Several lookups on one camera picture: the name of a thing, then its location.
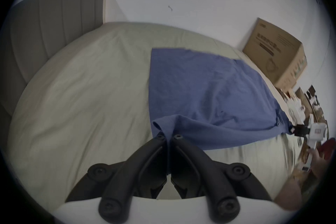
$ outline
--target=bed frame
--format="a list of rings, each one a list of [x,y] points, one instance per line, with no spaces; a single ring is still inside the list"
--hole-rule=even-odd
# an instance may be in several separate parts
[[[0,148],[28,82],[54,54],[105,21],[105,0],[23,0],[0,31]]]

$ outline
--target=human hand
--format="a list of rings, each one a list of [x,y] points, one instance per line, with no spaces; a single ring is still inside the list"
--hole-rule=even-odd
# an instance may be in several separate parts
[[[313,172],[314,176],[316,176],[316,178],[320,180],[324,176],[324,173],[327,170],[329,161],[321,158],[317,149],[310,148],[310,149],[307,149],[307,152],[313,155],[313,158],[310,164],[310,169]]]

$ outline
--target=cardboard box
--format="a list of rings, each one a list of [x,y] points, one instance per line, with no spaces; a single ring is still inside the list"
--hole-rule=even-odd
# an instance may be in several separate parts
[[[283,92],[296,84],[307,66],[302,43],[260,18],[243,52]]]

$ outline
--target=clutter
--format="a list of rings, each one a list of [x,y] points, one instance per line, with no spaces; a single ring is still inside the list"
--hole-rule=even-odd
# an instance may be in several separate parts
[[[289,114],[292,117],[293,125],[304,124],[305,106],[301,104],[301,100],[295,95],[292,89],[288,90],[290,97],[282,92],[282,97],[288,106]]]
[[[315,93],[316,91],[313,86],[310,86],[309,90],[305,94],[303,94],[303,91],[300,88],[296,91],[296,95],[300,96],[300,100],[302,103],[304,103],[306,108],[305,124],[308,124],[309,114],[313,114],[314,122],[325,123],[328,125],[328,122],[324,118],[324,112]],[[327,135],[325,136],[324,140],[321,141],[321,144],[323,144],[327,139],[329,139],[329,130],[327,131]]]
[[[243,52],[283,92],[296,84],[307,66],[302,43],[260,18]]]

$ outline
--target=black plastic leg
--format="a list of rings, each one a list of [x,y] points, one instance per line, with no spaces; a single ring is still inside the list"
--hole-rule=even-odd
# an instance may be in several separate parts
[[[130,156],[112,177],[99,203],[100,216],[109,223],[128,218],[133,194],[156,198],[167,181],[167,141],[159,134]]]

